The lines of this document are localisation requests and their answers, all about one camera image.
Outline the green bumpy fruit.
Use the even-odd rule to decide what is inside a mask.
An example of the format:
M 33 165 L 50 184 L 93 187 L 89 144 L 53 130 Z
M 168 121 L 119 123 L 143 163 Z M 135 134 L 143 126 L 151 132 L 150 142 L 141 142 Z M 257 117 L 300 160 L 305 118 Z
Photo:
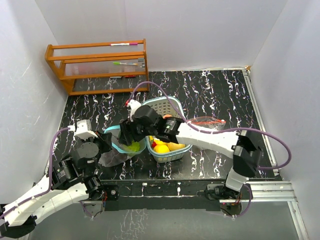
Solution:
M 139 151 L 140 151 L 141 145 L 140 145 L 139 142 L 133 141 L 133 142 L 131 143 L 131 145 L 124 145 L 124 146 L 123 146 L 123 149 L 124 149 L 126 152 L 136 153 L 136 152 L 139 152 Z

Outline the blue zipper clear bag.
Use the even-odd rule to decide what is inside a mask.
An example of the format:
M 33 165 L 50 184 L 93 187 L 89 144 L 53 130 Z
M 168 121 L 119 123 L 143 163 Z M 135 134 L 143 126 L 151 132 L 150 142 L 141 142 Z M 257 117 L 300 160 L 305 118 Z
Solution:
M 114 125 L 111 127 L 108 127 L 104 130 L 104 133 L 112 133 L 112 150 L 109 152 L 105 152 L 101 155 L 98 163 L 101 164 L 103 167 L 114 167 L 117 166 L 128 159 L 141 154 L 146 146 L 147 142 L 145 139 L 139 141 L 140 143 L 140 151 L 138 152 L 127 152 L 124 150 L 123 146 L 124 144 L 120 144 L 118 140 L 118 136 L 120 133 L 120 126 Z

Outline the red zipper clear bag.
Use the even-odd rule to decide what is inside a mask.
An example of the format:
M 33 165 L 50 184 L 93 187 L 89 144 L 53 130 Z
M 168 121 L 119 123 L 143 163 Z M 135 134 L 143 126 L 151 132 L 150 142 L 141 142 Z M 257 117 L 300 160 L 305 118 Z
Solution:
M 202 117 L 196 117 L 191 118 L 187 121 L 188 124 L 191 124 L 195 126 L 196 129 L 202 129 L 204 131 L 213 131 L 218 132 L 222 131 L 224 129 L 224 126 L 226 124 L 225 120 L 216 119 L 209 116 L 202 116 Z M 200 137 L 199 139 L 188 139 L 184 144 L 186 145 L 193 145 L 201 150 L 213 150 L 216 152 L 221 151 L 228 151 L 228 145 L 223 142 L 224 136 L 205 136 L 205 134 L 196 134 L 196 137 Z

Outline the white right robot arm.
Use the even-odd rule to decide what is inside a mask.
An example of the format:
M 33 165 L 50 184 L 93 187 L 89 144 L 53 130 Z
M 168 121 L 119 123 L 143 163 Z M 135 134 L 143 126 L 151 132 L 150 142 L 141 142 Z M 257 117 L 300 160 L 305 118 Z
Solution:
M 163 118 L 148 105 L 136 108 L 119 126 L 119 142 L 127 146 L 147 136 L 155 136 L 165 143 L 193 145 L 232 159 L 233 166 L 224 184 L 206 189 L 210 199 L 236 199 L 243 185 L 258 171 L 262 150 L 246 130 L 219 133 L 185 122 L 182 118 Z

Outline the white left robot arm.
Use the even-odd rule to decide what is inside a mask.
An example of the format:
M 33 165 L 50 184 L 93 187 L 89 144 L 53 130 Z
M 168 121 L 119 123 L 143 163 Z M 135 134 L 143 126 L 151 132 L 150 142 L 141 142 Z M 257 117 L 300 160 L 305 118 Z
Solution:
M 94 132 L 61 160 L 49 162 L 48 172 L 28 192 L 9 204 L 1 204 L 2 238 L 18 239 L 32 232 L 48 216 L 85 200 L 106 200 L 107 193 L 96 174 L 99 160 L 112 150 L 112 134 Z

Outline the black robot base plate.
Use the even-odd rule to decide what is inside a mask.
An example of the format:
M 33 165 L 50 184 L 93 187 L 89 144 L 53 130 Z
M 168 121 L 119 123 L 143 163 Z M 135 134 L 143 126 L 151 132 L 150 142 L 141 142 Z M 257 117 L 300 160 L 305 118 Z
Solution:
M 102 181 L 100 188 L 86 188 L 79 201 L 101 205 L 104 211 L 201 209 L 229 214 L 242 212 L 242 203 L 251 201 L 250 184 L 240 192 L 223 189 L 223 181 L 210 180 L 119 180 Z

